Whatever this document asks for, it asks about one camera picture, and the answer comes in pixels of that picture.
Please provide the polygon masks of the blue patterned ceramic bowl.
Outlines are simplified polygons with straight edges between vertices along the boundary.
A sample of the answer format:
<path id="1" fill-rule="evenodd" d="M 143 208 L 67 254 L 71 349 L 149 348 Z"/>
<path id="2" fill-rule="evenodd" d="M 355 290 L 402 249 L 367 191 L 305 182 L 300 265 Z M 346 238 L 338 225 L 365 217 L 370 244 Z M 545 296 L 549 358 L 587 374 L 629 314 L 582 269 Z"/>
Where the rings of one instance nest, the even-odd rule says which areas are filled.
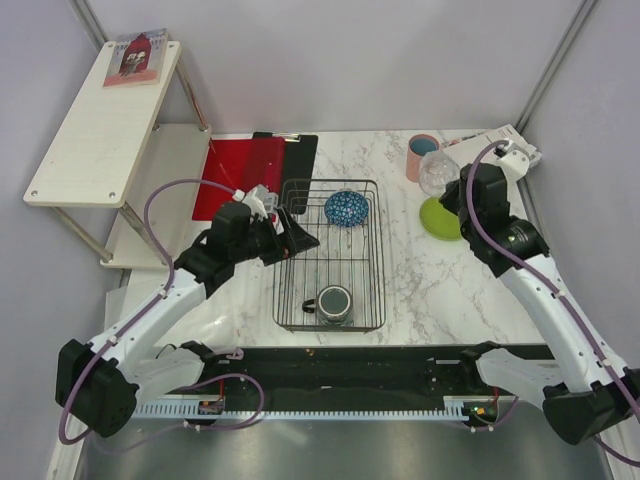
<path id="1" fill-rule="evenodd" d="M 328 223 L 342 228 L 352 228 L 364 223 L 369 215 L 366 198 L 355 191 L 341 190 L 333 193 L 324 204 Z"/>

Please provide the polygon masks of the black wire dish rack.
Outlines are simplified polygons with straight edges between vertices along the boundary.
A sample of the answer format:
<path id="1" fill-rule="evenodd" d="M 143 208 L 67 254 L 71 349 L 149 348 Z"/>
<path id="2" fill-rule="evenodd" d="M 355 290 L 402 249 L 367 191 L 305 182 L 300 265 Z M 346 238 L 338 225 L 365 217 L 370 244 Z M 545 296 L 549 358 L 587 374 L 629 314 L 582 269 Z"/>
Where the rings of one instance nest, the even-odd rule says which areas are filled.
<path id="1" fill-rule="evenodd" d="M 328 223 L 324 204 L 341 190 L 355 191 L 366 198 L 369 215 L 363 224 L 342 228 Z M 365 179 L 311 179 L 306 212 L 292 216 L 319 240 L 320 246 L 276 267 L 275 323 L 292 332 L 368 333 L 381 328 L 386 322 L 386 291 L 377 183 Z M 322 325 L 313 314 L 302 311 L 304 301 L 315 298 L 329 285 L 340 285 L 351 292 L 354 307 L 350 326 Z"/>

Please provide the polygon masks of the dark green ceramic mug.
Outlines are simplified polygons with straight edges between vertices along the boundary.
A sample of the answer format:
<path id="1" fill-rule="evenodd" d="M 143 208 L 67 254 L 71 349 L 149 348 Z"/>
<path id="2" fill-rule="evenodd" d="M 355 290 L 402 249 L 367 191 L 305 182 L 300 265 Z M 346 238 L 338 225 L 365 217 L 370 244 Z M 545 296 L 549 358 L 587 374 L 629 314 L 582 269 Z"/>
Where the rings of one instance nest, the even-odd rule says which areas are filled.
<path id="1" fill-rule="evenodd" d="M 302 311 L 313 314 L 322 325 L 350 326 L 353 323 L 352 294 L 340 285 L 329 285 L 315 298 L 302 303 Z"/>

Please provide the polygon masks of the lime green plastic plate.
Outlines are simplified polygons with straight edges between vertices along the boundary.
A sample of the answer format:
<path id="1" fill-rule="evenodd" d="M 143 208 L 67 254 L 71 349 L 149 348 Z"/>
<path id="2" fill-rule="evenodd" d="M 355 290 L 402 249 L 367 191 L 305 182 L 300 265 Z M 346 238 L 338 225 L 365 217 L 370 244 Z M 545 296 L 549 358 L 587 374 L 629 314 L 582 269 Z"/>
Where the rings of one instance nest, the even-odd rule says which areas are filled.
<path id="1" fill-rule="evenodd" d="M 455 241 L 462 238 L 458 217 L 447 211 L 436 197 L 426 199 L 419 209 L 423 228 L 434 238 Z"/>

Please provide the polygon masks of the clear glass tumbler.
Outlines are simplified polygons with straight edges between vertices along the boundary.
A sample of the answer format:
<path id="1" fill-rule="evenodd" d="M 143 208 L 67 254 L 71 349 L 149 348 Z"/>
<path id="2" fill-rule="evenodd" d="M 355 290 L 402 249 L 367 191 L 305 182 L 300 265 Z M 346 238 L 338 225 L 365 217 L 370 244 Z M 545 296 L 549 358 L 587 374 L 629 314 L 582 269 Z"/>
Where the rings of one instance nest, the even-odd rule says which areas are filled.
<path id="1" fill-rule="evenodd" d="M 434 151 L 421 159 L 418 183 L 428 197 L 439 197 L 450 182 L 459 179 L 459 173 L 460 167 L 449 155 Z"/>

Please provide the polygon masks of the light blue plastic cup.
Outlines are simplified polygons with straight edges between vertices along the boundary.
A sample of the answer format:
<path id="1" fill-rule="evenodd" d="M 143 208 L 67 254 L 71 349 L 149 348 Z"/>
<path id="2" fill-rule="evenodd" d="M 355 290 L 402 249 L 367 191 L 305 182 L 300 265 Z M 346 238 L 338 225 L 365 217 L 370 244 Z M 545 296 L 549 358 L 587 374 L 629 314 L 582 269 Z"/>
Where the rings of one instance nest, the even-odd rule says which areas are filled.
<path id="1" fill-rule="evenodd" d="M 431 137 L 414 137 L 409 142 L 409 151 L 419 157 L 423 157 L 428 153 L 437 151 L 439 142 Z"/>

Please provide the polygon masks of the pink plastic cup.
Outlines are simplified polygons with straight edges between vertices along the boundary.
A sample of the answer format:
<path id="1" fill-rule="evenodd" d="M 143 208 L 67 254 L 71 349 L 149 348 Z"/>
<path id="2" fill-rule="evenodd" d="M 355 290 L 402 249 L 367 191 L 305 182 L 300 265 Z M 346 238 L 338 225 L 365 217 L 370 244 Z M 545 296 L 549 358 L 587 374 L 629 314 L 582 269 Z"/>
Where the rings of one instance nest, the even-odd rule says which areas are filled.
<path id="1" fill-rule="evenodd" d="M 433 137 L 431 135 L 428 135 L 428 134 L 417 134 L 417 135 L 414 135 L 413 137 L 411 137 L 409 142 L 411 141 L 412 138 L 414 138 L 416 136 L 418 136 L 418 137 L 426 136 L 426 137 L 431 137 L 431 138 L 437 140 L 435 137 Z M 409 143 L 408 143 L 407 161 L 406 161 L 406 177 L 407 177 L 407 179 L 409 181 L 411 181 L 413 183 L 417 183 L 418 180 L 419 180 L 420 164 L 421 164 L 421 160 L 422 160 L 423 157 L 419 157 L 417 155 L 412 154 L 409 151 Z"/>

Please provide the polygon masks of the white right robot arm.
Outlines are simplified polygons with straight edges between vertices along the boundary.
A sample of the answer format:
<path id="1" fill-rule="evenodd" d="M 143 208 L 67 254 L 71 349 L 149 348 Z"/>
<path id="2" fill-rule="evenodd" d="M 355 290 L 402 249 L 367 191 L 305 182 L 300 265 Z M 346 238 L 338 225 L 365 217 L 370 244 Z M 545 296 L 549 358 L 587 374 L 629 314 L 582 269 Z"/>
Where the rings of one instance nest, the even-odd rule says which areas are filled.
<path id="1" fill-rule="evenodd" d="M 507 178 L 486 163 L 468 164 L 440 199 L 458 217 L 474 256 L 520 302 L 556 365 L 541 367 L 492 342 L 471 349 L 458 381 L 477 394 L 503 389 L 539 408 L 554 432 L 578 445 L 639 409 L 639 371 L 597 333 L 566 290 L 542 236 L 510 212 Z"/>

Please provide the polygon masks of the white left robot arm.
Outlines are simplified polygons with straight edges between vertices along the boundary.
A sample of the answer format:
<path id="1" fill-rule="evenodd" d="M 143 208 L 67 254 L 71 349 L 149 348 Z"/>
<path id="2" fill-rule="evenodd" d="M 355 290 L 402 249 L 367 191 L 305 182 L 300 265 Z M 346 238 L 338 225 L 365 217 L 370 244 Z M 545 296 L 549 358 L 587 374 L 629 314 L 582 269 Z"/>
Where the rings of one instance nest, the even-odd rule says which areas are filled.
<path id="1" fill-rule="evenodd" d="M 209 347 L 189 341 L 158 359 L 150 358 L 151 349 L 229 281 L 237 265 L 258 259 L 270 266 L 319 244 L 284 207 L 261 215 L 245 203 L 224 204 L 145 304 L 90 341 L 62 347 L 55 390 L 62 416 L 106 438 L 147 401 L 188 386 L 211 392 L 220 371 L 207 361 L 215 355 Z"/>

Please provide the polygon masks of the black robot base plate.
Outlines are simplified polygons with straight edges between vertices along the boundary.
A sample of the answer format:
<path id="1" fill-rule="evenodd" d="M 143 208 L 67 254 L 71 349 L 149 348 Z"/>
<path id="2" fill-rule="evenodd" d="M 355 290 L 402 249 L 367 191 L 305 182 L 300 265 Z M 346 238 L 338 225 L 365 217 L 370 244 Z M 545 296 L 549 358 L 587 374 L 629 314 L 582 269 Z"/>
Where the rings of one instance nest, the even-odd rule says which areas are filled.
<path id="1" fill-rule="evenodd" d="M 240 360 L 209 358 L 202 394 L 235 406 L 435 408 L 447 397 L 491 401 L 497 391 L 468 381 L 460 347 L 247 348 Z"/>

